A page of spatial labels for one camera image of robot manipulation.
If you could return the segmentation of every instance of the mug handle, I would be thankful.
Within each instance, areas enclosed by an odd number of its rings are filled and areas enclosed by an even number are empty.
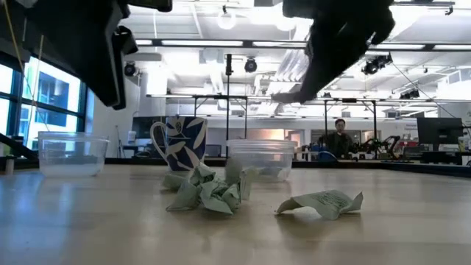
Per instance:
[[[162,151],[162,149],[158,146],[157,144],[157,141],[155,140],[155,137],[154,137],[154,130],[156,127],[161,127],[162,128],[162,131],[163,133],[165,134],[165,129],[167,128],[167,126],[162,123],[162,122],[155,122],[151,127],[150,127],[150,138],[152,139],[152,144],[154,145],[154,147],[156,148],[157,152],[159,152],[160,156],[162,156],[162,158],[165,160],[165,162],[169,163],[167,161],[167,157],[165,155],[165,153]],[[163,142],[165,144],[165,148],[168,148],[167,146],[167,142],[164,141]]]

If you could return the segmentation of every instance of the camera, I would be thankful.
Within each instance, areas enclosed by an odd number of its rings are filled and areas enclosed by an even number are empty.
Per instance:
[[[135,77],[139,74],[139,69],[135,67],[135,62],[127,62],[124,67],[124,75],[127,77]]]
[[[257,71],[257,63],[255,62],[255,58],[248,58],[244,69],[247,73],[253,73]]]

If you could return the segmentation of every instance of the man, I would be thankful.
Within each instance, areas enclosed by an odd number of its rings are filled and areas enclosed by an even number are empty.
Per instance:
[[[351,137],[346,134],[345,131],[345,120],[336,120],[336,132],[333,132],[327,137],[324,137],[324,143],[327,146],[327,150],[333,155],[339,158],[348,158],[348,150],[353,145]]]

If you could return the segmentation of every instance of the window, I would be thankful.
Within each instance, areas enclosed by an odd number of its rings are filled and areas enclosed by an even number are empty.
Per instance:
[[[23,136],[37,149],[40,131],[84,131],[85,97],[80,79],[36,58],[24,76],[0,65],[0,133]]]
[[[33,117],[32,122],[29,122],[29,117]],[[22,105],[18,134],[24,137],[24,143],[28,148],[34,149],[35,147],[38,148],[38,143],[36,143],[38,132],[47,130],[76,132],[77,122],[78,118],[76,116],[36,108],[31,105]]]
[[[10,101],[0,99],[0,133],[7,134],[8,113],[10,109]]]
[[[32,93],[34,93],[34,100],[38,102],[78,112],[81,85],[78,78],[48,63],[39,63],[35,58],[29,60],[25,71],[26,78],[23,84],[25,99],[32,99]]]
[[[6,66],[0,65],[0,92],[11,93],[12,79],[13,70]]]

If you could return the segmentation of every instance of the fluorescent light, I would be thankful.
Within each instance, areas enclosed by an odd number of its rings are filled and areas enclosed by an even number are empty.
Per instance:
[[[152,40],[135,40],[138,45],[152,45]]]
[[[237,40],[162,40],[164,46],[242,46]]]
[[[471,45],[435,45],[434,50],[449,50],[449,51],[470,51]]]
[[[155,98],[167,98],[167,99],[191,99],[192,95],[154,95],[154,94],[147,94],[148,97],[155,97]]]
[[[304,48],[305,41],[254,41],[256,47]]]
[[[373,49],[382,50],[421,50],[425,45],[422,44],[395,44],[395,43],[382,43],[377,46],[372,46]]]
[[[367,51],[365,55],[370,55],[370,56],[387,56],[389,55],[389,52],[376,52],[376,51]]]
[[[247,99],[272,99],[270,96],[248,96]]]

